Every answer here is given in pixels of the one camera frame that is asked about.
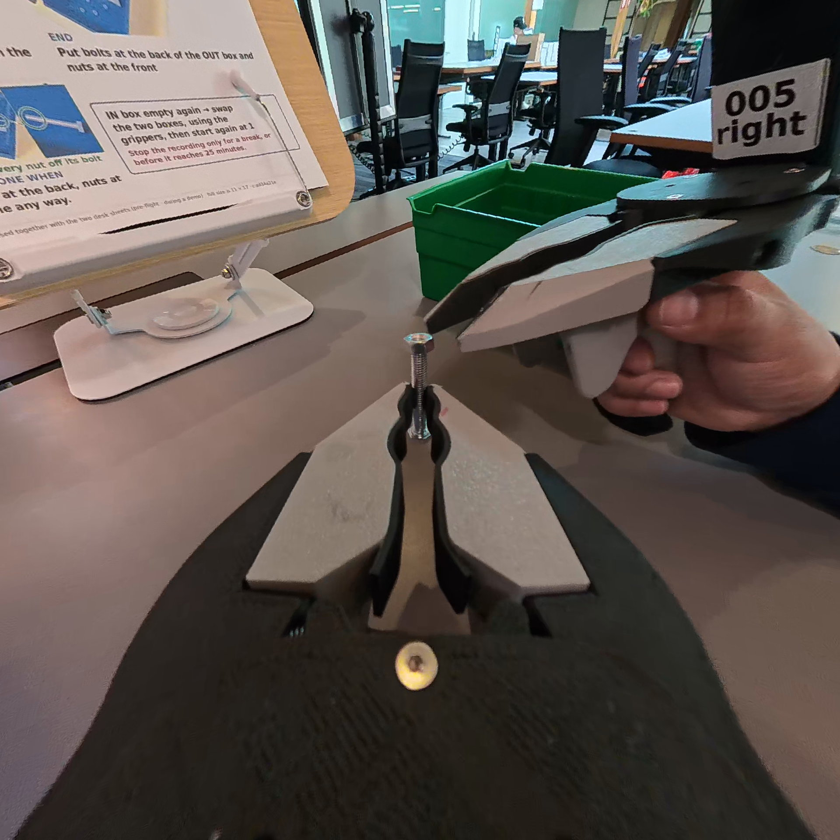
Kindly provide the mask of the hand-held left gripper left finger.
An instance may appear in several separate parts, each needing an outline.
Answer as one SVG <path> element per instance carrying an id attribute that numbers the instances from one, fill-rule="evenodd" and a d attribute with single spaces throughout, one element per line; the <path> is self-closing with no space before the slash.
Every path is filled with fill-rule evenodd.
<path id="1" fill-rule="evenodd" d="M 399 384 L 312 450 L 247 572 L 250 589 L 370 600 L 383 615 L 401 565 L 410 413 L 411 387 Z"/>

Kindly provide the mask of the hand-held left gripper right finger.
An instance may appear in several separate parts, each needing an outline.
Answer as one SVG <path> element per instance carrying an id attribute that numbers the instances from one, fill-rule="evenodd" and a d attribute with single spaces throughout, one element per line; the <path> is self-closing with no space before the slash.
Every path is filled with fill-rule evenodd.
<path id="1" fill-rule="evenodd" d="M 437 385 L 425 393 L 440 590 L 456 614 L 586 592 L 590 578 L 524 450 Z"/>

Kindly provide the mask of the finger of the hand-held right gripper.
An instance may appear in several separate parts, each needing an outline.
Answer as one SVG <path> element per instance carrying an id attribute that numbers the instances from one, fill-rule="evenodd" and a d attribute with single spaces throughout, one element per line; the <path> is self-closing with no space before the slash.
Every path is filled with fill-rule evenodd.
<path id="1" fill-rule="evenodd" d="M 426 315 L 429 333 L 479 316 L 510 284 L 589 254 L 627 227 L 616 203 L 602 203 L 555 218 L 517 239 L 474 269 Z"/>
<path id="2" fill-rule="evenodd" d="M 476 352 L 632 316 L 651 300 L 719 272 L 706 251 L 729 235 L 734 218 L 684 218 L 645 224 L 607 239 L 589 254 L 510 284 L 458 336 Z"/>

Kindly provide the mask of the green plastic bin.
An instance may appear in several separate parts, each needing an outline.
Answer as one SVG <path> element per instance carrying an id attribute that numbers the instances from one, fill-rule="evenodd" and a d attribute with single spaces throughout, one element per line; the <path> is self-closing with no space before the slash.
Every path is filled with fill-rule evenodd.
<path id="1" fill-rule="evenodd" d="M 439 301 L 522 236 L 648 181 L 540 163 L 519 170 L 500 162 L 410 196 L 423 295 Z"/>

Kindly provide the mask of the silver hex bolt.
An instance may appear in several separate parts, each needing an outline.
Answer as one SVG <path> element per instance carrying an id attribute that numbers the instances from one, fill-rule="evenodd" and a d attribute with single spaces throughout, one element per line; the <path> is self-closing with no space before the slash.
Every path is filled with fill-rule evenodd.
<path id="1" fill-rule="evenodd" d="M 434 337 L 427 332 L 413 332 L 405 336 L 404 341 L 411 353 L 411 384 L 414 393 L 411 424 L 427 424 L 424 407 L 427 388 L 427 355 L 434 348 Z"/>

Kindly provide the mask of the person's right forearm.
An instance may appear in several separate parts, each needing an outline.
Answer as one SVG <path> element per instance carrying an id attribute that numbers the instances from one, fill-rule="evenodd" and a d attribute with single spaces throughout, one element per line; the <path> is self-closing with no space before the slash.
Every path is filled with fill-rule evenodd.
<path id="1" fill-rule="evenodd" d="M 838 514 L 838 337 L 812 318 L 673 331 L 689 442 Z"/>

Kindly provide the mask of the person's right hand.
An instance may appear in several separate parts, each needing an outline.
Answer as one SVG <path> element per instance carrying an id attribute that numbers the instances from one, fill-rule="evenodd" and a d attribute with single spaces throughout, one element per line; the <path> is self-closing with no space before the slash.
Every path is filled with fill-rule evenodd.
<path id="1" fill-rule="evenodd" d="M 759 272 L 733 271 L 647 306 L 677 342 L 674 371 L 637 338 L 596 401 L 625 417 L 673 417 L 713 431 L 756 432 L 808 414 L 838 390 L 834 336 Z"/>

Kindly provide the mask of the wood edged office desk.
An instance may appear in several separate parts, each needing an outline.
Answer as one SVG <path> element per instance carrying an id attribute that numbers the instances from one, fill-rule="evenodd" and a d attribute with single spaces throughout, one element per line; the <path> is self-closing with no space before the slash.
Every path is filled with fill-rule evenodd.
<path id="1" fill-rule="evenodd" d="M 711 100 L 692 103 L 624 126 L 612 132 L 610 141 L 645 149 L 710 154 Z"/>

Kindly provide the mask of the group of black office chairs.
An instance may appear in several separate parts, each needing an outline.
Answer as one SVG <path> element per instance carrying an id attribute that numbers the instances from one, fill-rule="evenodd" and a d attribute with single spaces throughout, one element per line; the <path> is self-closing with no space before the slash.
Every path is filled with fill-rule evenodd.
<path id="1" fill-rule="evenodd" d="M 585 166 L 585 159 L 599 130 L 616 131 L 627 125 L 620 117 L 605 115 L 602 110 L 604 81 L 602 58 L 606 32 L 597 30 L 569 30 L 562 28 L 559 36 L 559 64 L 554 85 L 555 102 L 547 115 L 554 134 L 543 163 L 529 164 L 526 172 L 535 171 L 539 186 L 554 188 L 561 180 L 581 182 L 584 194 L 616 194 L 616 188 L 602 186 L 607 176 L 646 180 L 661 176 L 663 171 L 647 160 L 617 157 L 594 161 Z M 452 172 L 469 165 L 472 171 L 486 168 L 513 170 L 511 164 L 497 163 L 480 155 L 480 147 L 502 146 L 511 132 L 513 111 L 529 49 L 507 46 L 493 78 L 487 79 L 484 97 L 479 105 L 462 106 L 465 119 L 449 126 L 465 139 L 465 150 L 476 148 L 472 157 L 457 161 L 442 170 Z"/>

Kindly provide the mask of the grey panel on black stand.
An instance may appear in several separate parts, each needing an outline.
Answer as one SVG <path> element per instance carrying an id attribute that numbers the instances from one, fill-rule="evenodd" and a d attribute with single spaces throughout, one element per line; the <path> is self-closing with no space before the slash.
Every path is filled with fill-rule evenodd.
<path id="1" fill-rule="evenodd" d="M 370 131 L 372 101 L 383 134 L 396 116 L 387 2 L 300 1 L 297 7 L 345 139 Z"/>

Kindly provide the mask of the printed instruction sheet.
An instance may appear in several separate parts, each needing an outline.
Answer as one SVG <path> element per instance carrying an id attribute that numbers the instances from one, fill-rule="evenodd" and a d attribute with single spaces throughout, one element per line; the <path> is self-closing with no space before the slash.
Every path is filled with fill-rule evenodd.
<path id="1" fill-rule="evenodd" d="M 250 2 L 2 2 L 2 259 L 328 180 Z"/>

